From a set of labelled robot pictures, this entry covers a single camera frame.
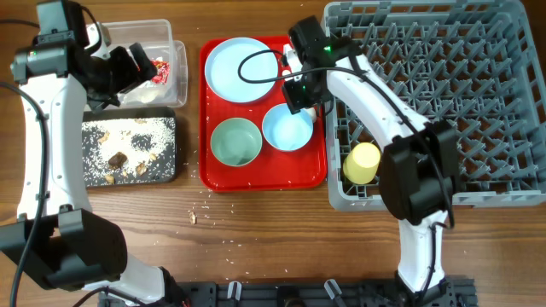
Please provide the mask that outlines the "green bowl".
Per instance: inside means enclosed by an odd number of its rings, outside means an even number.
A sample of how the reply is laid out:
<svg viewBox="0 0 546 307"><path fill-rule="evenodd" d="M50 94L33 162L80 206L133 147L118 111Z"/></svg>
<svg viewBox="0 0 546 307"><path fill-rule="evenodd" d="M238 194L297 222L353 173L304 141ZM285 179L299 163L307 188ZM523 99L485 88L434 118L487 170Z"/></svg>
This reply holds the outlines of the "green bowl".
<svg viewBox="0 0 546 307"><path fill-rule="evenodd" d="M213 156L223 165L241 167L253 162L263 146L262 133L249 119L231 118L221 122L212 132L210 146Z"/></svg>

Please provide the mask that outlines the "yellow cup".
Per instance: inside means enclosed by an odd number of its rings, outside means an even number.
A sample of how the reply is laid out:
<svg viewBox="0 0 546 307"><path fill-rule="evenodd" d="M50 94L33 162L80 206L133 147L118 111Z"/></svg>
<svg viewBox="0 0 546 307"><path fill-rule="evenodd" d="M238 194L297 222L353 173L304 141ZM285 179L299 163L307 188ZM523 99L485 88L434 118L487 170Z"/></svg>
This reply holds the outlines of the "yellow cup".
<svg viewBox="0 0 546 307"><path fill-rule="evenodd" d="M370 142L362 142L348 154L342 169L350 182L367 184L375 178L379 163L380 150Z"/></svg>

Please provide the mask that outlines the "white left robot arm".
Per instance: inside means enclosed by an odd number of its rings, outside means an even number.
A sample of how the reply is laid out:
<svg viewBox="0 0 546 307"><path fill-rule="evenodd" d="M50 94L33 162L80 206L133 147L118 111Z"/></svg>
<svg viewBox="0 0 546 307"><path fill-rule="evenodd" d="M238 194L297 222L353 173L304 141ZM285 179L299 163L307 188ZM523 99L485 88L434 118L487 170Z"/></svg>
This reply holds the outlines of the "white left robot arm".
<svg viewBox="0 0 546 307"><path fill-rule="evenodd" d="M137 306L182 306L187 295L169 272L128 253L114 223L91 209L84 184L84 112L119 104L119 94L152 79L141 44L108 49L89 40L91 12L74 1L37 6L38 35L19 49L8 89L25 110L24 188L1 250L45 290L104 293Z"/></svg>

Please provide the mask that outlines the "white napkin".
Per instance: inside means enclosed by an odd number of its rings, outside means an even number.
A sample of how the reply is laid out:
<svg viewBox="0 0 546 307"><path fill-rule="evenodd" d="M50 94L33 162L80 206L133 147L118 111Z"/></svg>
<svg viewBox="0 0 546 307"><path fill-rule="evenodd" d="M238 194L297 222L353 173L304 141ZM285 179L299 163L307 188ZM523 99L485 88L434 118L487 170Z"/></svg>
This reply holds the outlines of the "white napkin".
<svg viewBox="0 0 546 307"><path fill-rule="evenodd" d="M123 104L153 104L159 103L169 94L170 86L168 84L156 84L152 81L146 81L126 94L118 94L118 98Z"/></svg>

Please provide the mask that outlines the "red snack wrapper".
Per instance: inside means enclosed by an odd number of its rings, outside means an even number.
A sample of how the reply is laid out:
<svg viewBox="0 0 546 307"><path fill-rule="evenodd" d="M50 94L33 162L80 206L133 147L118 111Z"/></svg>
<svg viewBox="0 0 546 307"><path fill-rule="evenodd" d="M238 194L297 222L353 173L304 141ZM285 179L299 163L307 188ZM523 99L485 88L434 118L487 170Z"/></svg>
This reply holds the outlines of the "red snack wrapper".
<svg viewBox="0 0 546 307"><path fill-rule="evenodd" d="M168 61L152 61L156 67L157 74L151 79L154 84L166 84L170 75L171 66Z"/></svg>

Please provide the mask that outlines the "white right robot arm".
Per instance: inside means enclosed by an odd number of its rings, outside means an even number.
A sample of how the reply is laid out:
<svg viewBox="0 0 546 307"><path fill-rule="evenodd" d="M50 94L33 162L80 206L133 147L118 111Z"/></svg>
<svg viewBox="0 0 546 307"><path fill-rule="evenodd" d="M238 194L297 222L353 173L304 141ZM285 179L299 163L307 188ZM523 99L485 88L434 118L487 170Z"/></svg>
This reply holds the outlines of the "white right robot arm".
<svg viewBox="0 0 546 307"><path fill-rule="evenodd" d="M455 130L406 105L375 73L359 43L327 36L315 16L300 20L288 36L292 46L281 61L291 72L272 80L282 81L289 111L335 97L380 149L380 196L400 230L398 303L422 306L444 296L442 232L455 226L452 197L461 183Z"/></svg>

